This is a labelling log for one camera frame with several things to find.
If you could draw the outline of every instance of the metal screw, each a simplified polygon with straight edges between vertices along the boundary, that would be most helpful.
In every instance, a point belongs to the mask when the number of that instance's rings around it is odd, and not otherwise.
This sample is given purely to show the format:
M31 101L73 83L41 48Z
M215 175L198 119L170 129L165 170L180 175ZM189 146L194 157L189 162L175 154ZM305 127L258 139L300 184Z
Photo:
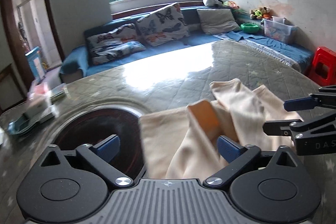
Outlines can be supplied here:
M115 180L115 183L120 186L126 186L132 183L132 180L127 177L120 177Z
M205 182L209 185L220 185L223 183L223 180L221 178L211 177L207 178Z

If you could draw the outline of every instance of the green bowl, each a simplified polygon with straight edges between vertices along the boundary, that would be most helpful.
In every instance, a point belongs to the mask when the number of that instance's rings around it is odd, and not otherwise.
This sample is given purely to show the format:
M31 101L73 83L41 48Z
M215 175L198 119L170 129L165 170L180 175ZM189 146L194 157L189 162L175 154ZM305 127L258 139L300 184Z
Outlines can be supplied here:
M241 29L246 33L256 33L259 31L260 27L256 24L244 23L240 25Z

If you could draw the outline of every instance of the sofa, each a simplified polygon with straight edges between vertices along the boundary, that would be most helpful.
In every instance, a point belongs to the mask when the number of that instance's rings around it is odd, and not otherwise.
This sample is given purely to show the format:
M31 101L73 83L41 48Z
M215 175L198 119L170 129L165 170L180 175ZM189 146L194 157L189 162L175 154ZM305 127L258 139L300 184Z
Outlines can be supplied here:
M143 59L164 52L170 52L182 48L217 41L218 38L212 35L205 34L200 28L200 19L197 13L197 9L204 9L204 8L208 7L199 6L199 7L181 8L185 24L187 25L190 32L190 36L188 37L179 40L172 40L156 47L153 47L148 43L143 43L143 45L146 47L145 51L136 52L124 58L99 65L93 65L90 58L90 54L88 52L87 45L79 46L73 49L73 51L63 61L59 76L62 82L71 83L83 77L94 75L96 73L111 68L115 68L135 60ZM231 9L231 8L217 7L217 9ZM124 24L135 23L138 19L143 18L146 15L149 14L148 13L138 14L130 17L113 20L107 24L86 30L84 31L85 40L87 40L88 37L92 37L94 35L110 32Z

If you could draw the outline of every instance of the beige pants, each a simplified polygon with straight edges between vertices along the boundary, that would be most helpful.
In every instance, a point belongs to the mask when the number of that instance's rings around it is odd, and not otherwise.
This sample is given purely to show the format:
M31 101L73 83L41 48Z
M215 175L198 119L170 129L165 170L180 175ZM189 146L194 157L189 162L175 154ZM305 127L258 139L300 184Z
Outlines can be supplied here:
M285 111L283 101L264 85L251 91L233 79L212 82L210 88L216 101L201 100L140 118L149 178L202 181L218 172L228 164L217 152L220 135L241 145L255 144L262 150L275 151L279 145L293 147L290 137L263 132L265 121L301 118L296 112Z

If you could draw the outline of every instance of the stuffed toy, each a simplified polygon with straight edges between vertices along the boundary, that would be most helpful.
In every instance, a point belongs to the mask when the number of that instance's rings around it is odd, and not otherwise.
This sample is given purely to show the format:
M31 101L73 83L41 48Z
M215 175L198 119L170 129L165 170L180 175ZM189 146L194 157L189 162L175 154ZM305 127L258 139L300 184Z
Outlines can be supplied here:
M262 20L263 18L271 19L269 7L260 7L259 9L255 11L250 10L250 14L251 14L250 15L251 19L258 19L258 20Z
M223 6L223 1L222 0L203 0L203 3L207 7Z

